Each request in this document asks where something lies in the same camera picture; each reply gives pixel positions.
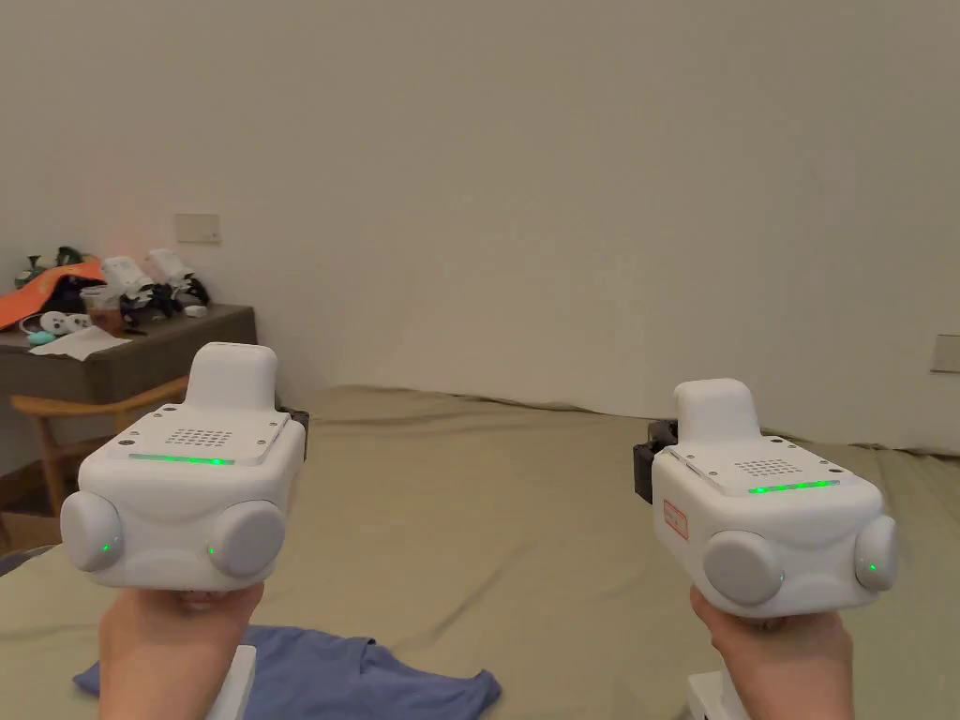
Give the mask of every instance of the dark table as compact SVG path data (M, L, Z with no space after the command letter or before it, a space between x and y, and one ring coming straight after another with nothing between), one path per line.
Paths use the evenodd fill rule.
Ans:
M80 361L32 355L22 332L0 333L0 395L102 405L189 374L197 350L212 342L256 343L253 308L211 304L203 318L177 315L143 323L144 335Z

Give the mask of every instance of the round gray button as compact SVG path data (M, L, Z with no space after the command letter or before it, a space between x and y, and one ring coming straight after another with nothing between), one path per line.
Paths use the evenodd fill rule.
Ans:
M856 537L854 570L864 588L889 590L897 580L897 523L886 515L874 519Z
M283 513L266 500L231 505L213 523L210 561L225 575L246 577L265 568L280 551Z
M783 570L762 536L724 530L707 543L704 571L717 592L739 605L759 605L780 592Z
M123 552L120 515L95 492L81 490L63 501L60 535L66 557L84 572L110 567Z

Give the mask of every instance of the speaker grille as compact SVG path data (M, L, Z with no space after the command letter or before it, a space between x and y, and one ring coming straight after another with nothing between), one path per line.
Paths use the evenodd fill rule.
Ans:
M802 472L799 468L779 458L777 460L751 460L746 463L734 463L734 465L754 477L788 475L792 472Z
M196 427L178 427L170 434L164 444L193 445L196 447L222 447L228 443L233 433L229 430L204 430Z

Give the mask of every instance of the orange cloth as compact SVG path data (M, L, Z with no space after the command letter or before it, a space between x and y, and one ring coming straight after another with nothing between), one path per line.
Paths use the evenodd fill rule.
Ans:
M87 280L104 279L103 273L100 272L100 260L51 268L19 290L0 298L0 328L8 327L38 313L43 303L53 295L60 279L66 276L82 277Z

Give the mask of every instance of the bed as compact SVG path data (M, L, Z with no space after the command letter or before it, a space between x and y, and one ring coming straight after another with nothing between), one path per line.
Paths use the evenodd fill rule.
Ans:
M372 636L504 695L491 718L684 715L719 658L633 493L646 421L472 397L341 388L311 408L287 544L254 622ZM900 529L897 588L846 616L858 715L960 717L960 465L810 449L875 482ZM94 718L70 682L112 591L59 548L0 578L4 716Z

